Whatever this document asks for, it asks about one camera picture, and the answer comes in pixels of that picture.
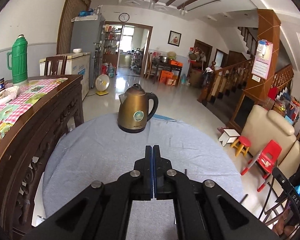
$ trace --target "black kettle handle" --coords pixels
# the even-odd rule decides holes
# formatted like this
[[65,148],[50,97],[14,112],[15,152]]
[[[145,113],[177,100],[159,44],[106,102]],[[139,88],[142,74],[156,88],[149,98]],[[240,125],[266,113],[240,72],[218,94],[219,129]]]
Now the black kettle handle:
[[146,93],[146,95],[148,96],[148,100],[150,100],[150,99],[153,100],[152,110],[148,114],[148,119],[147,119],[147,122],[148,122],[152,118],[152,116],[154,115],[155,111],[157,111],[159,100],[158,100],[157,96],[153,93]]

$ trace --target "kettle spout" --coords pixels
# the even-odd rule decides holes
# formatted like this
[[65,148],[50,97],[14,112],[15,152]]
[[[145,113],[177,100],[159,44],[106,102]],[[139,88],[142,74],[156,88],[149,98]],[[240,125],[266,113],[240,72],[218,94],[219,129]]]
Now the kettle spout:
[[123,102],[126,100],[127,96],[125,94],[120,94],[119,95],[119,100],[120,100],[120,103],[123,104]]

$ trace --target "beige sofa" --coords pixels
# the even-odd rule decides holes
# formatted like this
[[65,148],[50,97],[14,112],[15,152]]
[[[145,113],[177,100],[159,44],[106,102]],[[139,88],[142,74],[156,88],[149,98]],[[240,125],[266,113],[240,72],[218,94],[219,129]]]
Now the beige sofa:
[[[261,106],[254,105],[241,135],[250,140],[249,152],[253,156],[270,140],[275,140],[282,147],[278,158],[279,169],[287,178],[296,172],[300,163],[300,142],[294,135],[293,126],[276,111],[267,111]],[[277,195],[282,192],[281,186],[276,181],[274,191]]]

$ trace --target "round sticker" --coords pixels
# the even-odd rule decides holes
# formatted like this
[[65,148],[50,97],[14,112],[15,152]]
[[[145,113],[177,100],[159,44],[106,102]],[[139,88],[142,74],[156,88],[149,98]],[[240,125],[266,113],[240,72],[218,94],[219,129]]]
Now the round sticker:
[[135,112],[133,115],[134,120],[141,121],[145,115],[142,111]]

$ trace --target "picture frame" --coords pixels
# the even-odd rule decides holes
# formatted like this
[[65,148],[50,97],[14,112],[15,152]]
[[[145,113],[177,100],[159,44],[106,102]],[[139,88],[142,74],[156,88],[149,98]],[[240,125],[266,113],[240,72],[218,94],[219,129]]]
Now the picture frame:
[[181,40],[181,33],[170,31],[170,35],[169,35],[169,39],[168,39],[168,44],[171,44],[171,45],[179,47],[180,40]]

